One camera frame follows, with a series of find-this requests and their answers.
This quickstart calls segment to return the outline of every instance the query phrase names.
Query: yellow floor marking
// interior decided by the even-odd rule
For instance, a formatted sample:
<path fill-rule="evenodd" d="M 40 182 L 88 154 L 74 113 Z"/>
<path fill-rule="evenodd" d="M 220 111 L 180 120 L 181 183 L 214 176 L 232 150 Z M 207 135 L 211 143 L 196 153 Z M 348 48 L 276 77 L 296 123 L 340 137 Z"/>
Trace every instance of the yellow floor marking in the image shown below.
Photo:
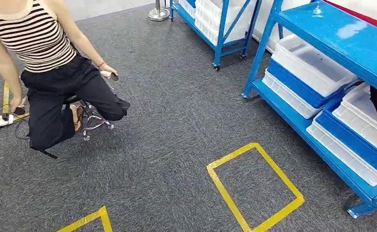
<path fill-rule="evenodd" d="M 5 81 L 3 85 L 3 102 L 2 102 L 2 113 L 9 112 L 9 84 Z"/>
<path fill-rule="evenodd" d="M 255 148 L 262 155 L 265 161 L 267 161 L 267 163 L 271 166 L 271 168 L 275 171 L 275 173 L 277 173 L 277 175 L 281 178 L 281 180 L 285 183 L 285 185 L 295 195 L 296 199 L 293 200 L 291 203 L 289 203 L 287 206 L 285 206 L 283 209 L 281 209 L 280 211 L 272 215 L 269 219 L 261 223 L 259 226 L 255 227 L 254 229 L 251 229 L 250 226 L 247 224 L 246 220 L 244 219 L 244 217 L 241 215 L 237 206 L 235 206 L 227 190 L 221 183 L 216 172 L 214 171 L 214 168 L 234 159 L 235 157 L 253 148 Z M 294 184 L 288 179 L 288 177 L 281 171 L 281 169 L 276 165 L 276 163 L 271 159 L 271 157 L 264 151 L 264 149 L 258 143 L 247 144 L 244 147 L 210 163 L 209 165 L 207 165 L 207 171 L 210 174 L 211 179 L 213 180 L 217 189 L 219 190 L 221 196 L 227 203 L 227 206 L 231 210 L 232 214 L 234 214 L 234 217 L 237 219 L 238 223 L 240 224 L 241 228 L 244 231 L 255 231 L 255 232 L 266 231 L 304 203 L 304 196 L 298 191 L 298 189 L 294 186 Z"/>
<path fill-rule="evenodd" d="M 82 227 L 85 224 L 87 224 L 87 223 L 89 223 L 89 222 L 91 222 L 91 221 L 93 221 L 97 218 L 102 219 L 101 223 L 103 224 L 104 232 L 113 232 L 112 226 L 110 225 L 109 216 L 107 215 L 106 206 L 103 206 L 98 211 L 91 213 L 91 214 L 87 215 L 86 217 L 75 221 L 74 223 L 70 224 L 69 226 L 58 230 L 57 232 L 72 232 L 72 231 L 78 229 L 79 227 Z"/>
<path fill-rule="evenodd" d="M 24 117 L 28 117 L 28 116 L 29 116 L 29 113 L 25 113 L 23 115 L 17 115 L 17 116 L 15 116 L 14 121 L 22 119 Z"/>

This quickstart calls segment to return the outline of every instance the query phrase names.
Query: black pants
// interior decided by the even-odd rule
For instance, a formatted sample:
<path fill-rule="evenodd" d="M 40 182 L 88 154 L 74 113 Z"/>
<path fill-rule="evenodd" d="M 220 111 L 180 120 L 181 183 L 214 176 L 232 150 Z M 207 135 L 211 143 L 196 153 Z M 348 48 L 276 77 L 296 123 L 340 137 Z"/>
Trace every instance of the black pants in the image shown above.
<path fill-rule="evenodd" d="M 63 102 L 71 95 L 89 102 L 101 116 L 118 121 L 127 115 L 130 104 L 119 99 L 108 87 L 89 59 L 77 55 L 70 63 L 48 72 L 24 71 L 21 75 L 30 104 L 30 147 L 48 149 L 73 137 L 73 114 Z"/>

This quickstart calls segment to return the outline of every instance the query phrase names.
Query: woman's arm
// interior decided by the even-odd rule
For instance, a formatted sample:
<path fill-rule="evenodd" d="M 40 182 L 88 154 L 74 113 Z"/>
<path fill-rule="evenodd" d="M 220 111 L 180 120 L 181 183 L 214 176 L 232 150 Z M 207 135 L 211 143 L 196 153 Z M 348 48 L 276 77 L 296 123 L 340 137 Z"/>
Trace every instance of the woman's arm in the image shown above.
<path fill-rule="evenodd" d="M 23 99 L 21 82 L 19 79 L 18 70 L 16 69 L 15 63 L 6 50 L 5 46 L 0 42 L 0 75 L 2 78 L 8 82 L 9 90 L 13 94 L 13 99 L 11 100 L 11 110 L 12 112 L 21 104 Z"/>
<path fill-rule="evenodd" d="M 59 23 L 62 25 L 63 29 L 67 33 L 68 37 L 78 47 L 83 53 L 85 53 L 100 70 L 108 71 L 111 73 L 117 72 L 109 67 L 102 57 L 95 50 L 93 45 L 90 43 L 89 39 L 80 31 L 72 17 L 69 14 L 63 0 L 45 0 L 46 4 L 51 8 L 51 10 L 57 15 Z"/>

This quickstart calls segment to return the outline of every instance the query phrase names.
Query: sandal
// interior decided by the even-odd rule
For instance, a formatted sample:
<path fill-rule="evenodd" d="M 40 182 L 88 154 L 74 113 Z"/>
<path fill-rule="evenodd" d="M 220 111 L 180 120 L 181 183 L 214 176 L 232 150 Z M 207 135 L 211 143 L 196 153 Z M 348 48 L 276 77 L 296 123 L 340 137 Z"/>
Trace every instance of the sandal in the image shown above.
<path fill-rule="evenodd" d="M 74 131 L 75 133 L 81 131 L 82 127 L 83 127 L 83 108 L 81 106 L 78 106 L 76 108 L 76 114 L 77 114 L 77 122 L 74 123 L 74 126 L 76 128 L 77 125 L 80 124 L 80 127 L 77 130 Z"/>

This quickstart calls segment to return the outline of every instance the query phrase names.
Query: bracelet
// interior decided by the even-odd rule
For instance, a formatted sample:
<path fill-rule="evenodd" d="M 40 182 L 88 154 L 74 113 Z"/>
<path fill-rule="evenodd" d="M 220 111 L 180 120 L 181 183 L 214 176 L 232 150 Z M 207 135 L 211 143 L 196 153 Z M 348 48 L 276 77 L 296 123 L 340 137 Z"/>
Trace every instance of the bracelet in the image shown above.
<path fill-rule="evenodd" d="M 105 63 L 106 63 L 106 62 L 103 61 L 103 63 L 101 63 L 101 64 L 98 66 L 98 68 L 100 68 L 100 66 L 102 66 L 102 65 L 105 64 Z"/>

